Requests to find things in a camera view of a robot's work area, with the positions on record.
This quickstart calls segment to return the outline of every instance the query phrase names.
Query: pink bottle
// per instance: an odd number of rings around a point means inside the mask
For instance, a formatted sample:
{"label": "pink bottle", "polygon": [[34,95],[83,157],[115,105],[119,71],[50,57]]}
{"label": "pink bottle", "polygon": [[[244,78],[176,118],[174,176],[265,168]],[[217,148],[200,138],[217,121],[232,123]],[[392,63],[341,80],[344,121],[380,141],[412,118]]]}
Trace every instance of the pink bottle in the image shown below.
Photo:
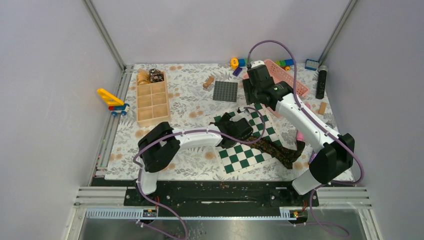
{"label": "pink bottle", "polygon": [[[308,109],[311,109],[311,105],[309,105],[308,103],[305,103],[305,106],[306,106]],[[301,142],[303,142],[303,141],[304,141],[304,135],[303,135],[300,131],[297,131],[297,134],[296,134],[296,140],[297,140],[297,141],[301,141]]]}

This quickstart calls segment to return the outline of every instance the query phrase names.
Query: table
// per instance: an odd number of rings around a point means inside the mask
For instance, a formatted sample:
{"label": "table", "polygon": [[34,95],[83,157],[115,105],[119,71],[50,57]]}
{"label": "table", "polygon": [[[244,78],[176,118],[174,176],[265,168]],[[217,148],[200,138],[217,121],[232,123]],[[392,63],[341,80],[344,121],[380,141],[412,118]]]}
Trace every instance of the table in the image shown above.
{"label": "table", "polygon": [[[168,98],[171,112],[171,127],[194,128],[203,127],[203,118],[226,109],[237,109],[246,105],[242,76],[232,75],[233,69],[229,64],[136,64],[131,76],[125,103],[130,104],[131,111],[127,116],[121,116],[113,142],[106,180],[133,180],[137,178],[139,167],[132,162],[133,156],[139,151],[137,143],[155,126],[139,127],[136,122],[136,77],[138,69],[159,69],[165,71],[168,82]],[[301,97],[304,103],[311,105],[311,110],[318,114],[321,102],[327,103],[325,114],[318,115],[329,126],[337,129],[327,94],[324,99],[315,98],[317,81],[315,71],[305,69],[304,64],[297,66],[297,79],[305,84],[310,93]],[[202,84],[214,76],[215,81],[238,83],[237,102],[214,101],[212,95],[215,83],[204,89]],[[283,146],[296,149],[297,130],[284,117],[277,118],[269,115],[275,123],[275,128],[283,138]],[[215,181],[291,181],[308,169],[308,161],[312,154],[309,144],[299,159],[293,163],[293,169],[285,168],[279,161],[272,160],[260,168],[246,173],[223,177],[219,163],[212,147],[198,147],[179,151],[171,163],[159,173],[159,180],[215,180]],[[339,175],[336,180],[352,181],[353,175],[349,170]]]}

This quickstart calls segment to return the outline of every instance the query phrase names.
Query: gray floor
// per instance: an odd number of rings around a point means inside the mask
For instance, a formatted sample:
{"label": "gray floor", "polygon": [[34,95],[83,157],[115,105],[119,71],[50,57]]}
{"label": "gray floor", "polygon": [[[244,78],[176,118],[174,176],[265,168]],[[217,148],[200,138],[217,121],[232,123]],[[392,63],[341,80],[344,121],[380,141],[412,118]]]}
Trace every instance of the gray floor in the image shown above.
{"label": "gray floor", "polygon": [[[361,220],[354,210],[314,211],[321,222],[342,225],[350,231],[350,240],[366,239]],[[339,240],[320,226],[296,228],[287,221],[276,220],[188,220],[190,240]],[[152,226],[183,237],[184,229],[177,220],[156,220]],[[170,239],[150,229],[141,228],[134,220],[86,219],[80,240],[165,240]]]}

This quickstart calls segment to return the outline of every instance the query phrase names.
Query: cable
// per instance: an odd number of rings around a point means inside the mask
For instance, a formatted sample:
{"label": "cable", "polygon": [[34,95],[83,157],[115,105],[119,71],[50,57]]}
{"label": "cable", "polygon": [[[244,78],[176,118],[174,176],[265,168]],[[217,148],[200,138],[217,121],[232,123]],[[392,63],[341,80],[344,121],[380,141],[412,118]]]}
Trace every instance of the cable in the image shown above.
{"label": "cable", "polygon": [[241,143],[241,144],[245,144],[245,145],[249,145],[249,144],[254,144],[254,143],[256,143],[256,142],[258,142],[263,136],[264,136],[264,134],[265,134],[265,119],[264,119],[264,116],[262,115],[262,113],[261,112],[259,112],[257,109],[255,109],[255,108],[253,108],[253,107],[250,107],[250,106],[245,106],[244,107],[244,109],[250,109],[250,110],[254,110],[254,111],[256,111],[257,112],[257,114],[259,115],[259,117],[260,117],[260,120],[262,121],[262,124],[263,124],[263,129],[262,129],[262,133],[260,134],[260,136],[259,136],[259,138],[257,138],[257,139],[255,139],[255,140],[253,140],[253,141],[242,141],[242,140],[239,140],[239,139],[237,139],[237,138],[235,138],[235,137],[232,137],[232,136],[230,136],[230,135],[228,135],[228,134],[225,134],[225,133],[223,133],[223,132],[220,132],[220,131],[216,131],[216,130],[206,130],[206,129],[196,129],[196,130],[189,130],[189,131],[185,131],[184,133],[182,132],[182,131],[180,131],[180,132],[176,132],[176,133],[171,133],[171,134],[168,134],[168,135],[166,135],[166,136],[163,136],[163,137],[160,137],[159,139],[157,139],[157,140],[155,140],[155,141],[153,141],[152,143],[150,143],[149,145],[147,145],[146,147],[144,147],[143,149],[141,149],[133,158],[132,158],[132,162],[133,163],[135,163],[135,164],[137,164],[139,167],[140,167],[140,170],[138,171],[138,178],[137,178],[137,186],[138,186],[138,191],[140,192],[140,194],[143,196],[143,198],[145,198],[147,201],[149,201],[149,202],[151,202],[152,204],[155,204],[155,205],[158,205],[158,206],[160,206],[160,207],[162,207],[162,208],[164,208],[164,209],[166,209],[166,210],[168,210],[168,211],[170,211],[172,214],[174,214],[174,216],[175,217],[177,217],[178,218],[178,220],[181,222],[181,224],[182,224],[182,226],[183,226],[183,228],[184,228],[184,233],[185,233],[185,237],[184,238],[177,238],[177,237],[175,237],[175,236],[172,236],[171,234],[169,234],[169,233],[167,233],[167,232],[165,232],[165,231],[163,231],[163,230],[160,230],[160,229],[158,229],[158,228],[156,228],[156,227],[154,227],[154,226],[150,226],[150,225],[148,225],[148,224],[144,224],[144,223],[141,223],[141,227],[144,227],[144,226],[146,226],[146,227],[148,227],[148,228],[150,228],[150,229],[153,229],[153,230],[155,230],[155,231],[157,231],[157,232],[159,232],[159,233],[161,233],[161,234],[164,234],[164,235],[166,235],[166,236],[168,236],[168,237],[170,237],[170,238],[172,238],[172,239],[175,239],[175,240],[186,240],[188,237],[189,237],[189,232],[188,232],[188,230],[187,230],[187,225],[186,225],[186,223],[183,221],[183,219],[180,217],[180,215],[178,215],[174,210],[172,210],[170,207],[168,207],[168,206],[166,206],[166,205],[164,205],[164,204],[162,204],[162,203],[159,203],[159,202],[157,202],[157,201],[154,201],[154,200],[152,200],[152,199],[150,199],[148,196],[146,196],[145,194],[144,194],[144,192],[143,192],[143,190],[142,190],[142,184],[141,184],[141,181],[142,181],[142,174],[143,174],[143,168],[144,168],[144,166],[143,166],[143,164],[141,164],[141,162],[138,162],[137,161],[137,158],[139,158],[146,150],[148,150],[149,148],[151,148],[151,147],[153,147],[154,145],[156,145],[156,144],[158,144],[159,142],[161,142],[161,141],[163,141],[163,140],[166,140],[166,139],[169,139],[169,138],[171,138],[171,137],[175,137],[175,136],[180,136],[180,135],[182,135],[182,134],[184,134],[184,135],[186,135],[186,134],[194,134],[194,133],[206,133],[206,132],[209,132],[209,133],[215,133],[215,134],[218,134],[218,135],[221,135],[221,136],[224,136],[224,137],[226,137],[226,138],[229,138],[229,139],[231,139],[231,140],[233,140],[233,141],[236,141],[237,143]]}
{"label": "cable", "polygon": [[[287,51],[287,53],[290,55],[290,57],[291,57],[291,59],[293,59],[293,63],[294,63],[294,74],[293,74],[293,96],[294,96],[294,101],[296,102],[296,104],[297,104],[297,106],[300,108],[300,110],[313,122],[313,124],[315,124],[315,126],[317,126],[321,131],[323,131],[326,135],[328,135],[330,138],[332,138],[336,143],[338,143],[342,148],[344,148],[354,159],[355,159],[355,161],[357,162],[357,164],[358,164],[358,166],[359,166],[359,170],[360,170],[360,177],[359,177],[359,179],[357,180],[357,181],[354,181],[354,182],[345,182],[345,181],[332,181],[332,183],[337,183],[337,184],[343,184],[343,185],[356,185],[356,184],[358,184],[358,183],[360,183],[361,181],[362,181],[362,179],[364,179],[364,175],[365,175],[365,172],[364,172],[364,166],[362,165],[362,163],[361,163],[361,161],[359,160],[359,158],[358,158],[358,156],[356,156],[356,154],[348,147],[348,146],[346,146],[342,141],[340,141],[336,136],[334,136],[333,134],[331,134],[331,133],[329,133],[327,130],[326,130],[326,128],[325,127],[323,127],[321,124],[319,124],[308,112],[307,112],[307,110],[305,109],[305,108],[303,108],[302,107],[302,105],[301,105],[301,103],[300,103],[300,101],[299,101],[299,98],[298,98],[298,95],[297,95],[297,93],[296,93],[296,82],[297,82],[297,79],[296,79],[296,76],[297,76],[297,72],[298,72],[298,67],[297,67],[297,64],[296,64],[296,60],[295,60],[295,57],[293,56],[293,54],[292,54],[292,52],[284,45],[284,44],[282,44],[281,42],[279,42],[279,41],[276,41],[276,40],[264,40],[264,41],[260,41],[260,42],[258,42],[258,43],[256,43],[251,49],[250,49],[250,51],[249,51],[249,53],[248,53],[248,55],[247,55],[247,64],[250,64],[250,58],[251,58],[251,54],[252,54],[252,51],[257,47],[257,46],[259,46],[259,45],[261,45],[261,44],[264,44],[264,43],[275,43],[275,44],[278,44],[278,45],[280,45],[280,46],[282,46],[286,51]],[[316,189],[313,189],[312,191],[311,191],[311,194],[310,194],[310,199],[309,199],[309,209],[310,209],[310,212],[311,212],[311,214],[312,214],[312,216],[313,216],[313,218],[315,218],[315,221],[316,221],[316,223],[314,223],[314,222],[311,222],[311,224],[318,224],[318,225],[320,225],[327,233],[329,233],[329,234],[331,234],[331,235],[333,235],[333,236],[337,236],[337,237],[340,237],[340,238],[350,238],[351,237],[351,234],[350,234],[350,232],[346,229],[346,228],[344,228],[344,227],[342,227],[341,225],[338,225],[338,224],[335,224],[335,223],[331,223],[331,222],[320,222],[320,221],[318,221],[318,219],[315,217],[315,214],[314,214],[314,211],[312,210],[312,196],[313,196],[313,194],[314,194],[314,192],[316,192]],[[337,228],[340,228],[340,229],[342,229],[343,231],[345,231],[346,233],[347,233],[347,235],[340,235],[340,234],[336,234],[336,233],[334,233],[333,231],[331,231],[331,230],[329,230],[328,228],[326,228],[324,225],[331,225],[331,226],[334,226],[334,227],[337,227]]]}

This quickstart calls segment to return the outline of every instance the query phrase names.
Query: purple block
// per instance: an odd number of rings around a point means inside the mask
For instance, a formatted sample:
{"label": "purple block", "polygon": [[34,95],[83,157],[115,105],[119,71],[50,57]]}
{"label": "purple block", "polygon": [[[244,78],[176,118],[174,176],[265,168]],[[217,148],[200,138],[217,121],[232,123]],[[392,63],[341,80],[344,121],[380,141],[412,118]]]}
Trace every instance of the purple block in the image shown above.
{"label": "purple block", "polygon": [[232,73],[234,76],[236,76],[236,77],[238,77],[239,76],[239,74],[242,72],[242,68],[241,67],[237,67],[235,70],[234,70],[234,72]]}

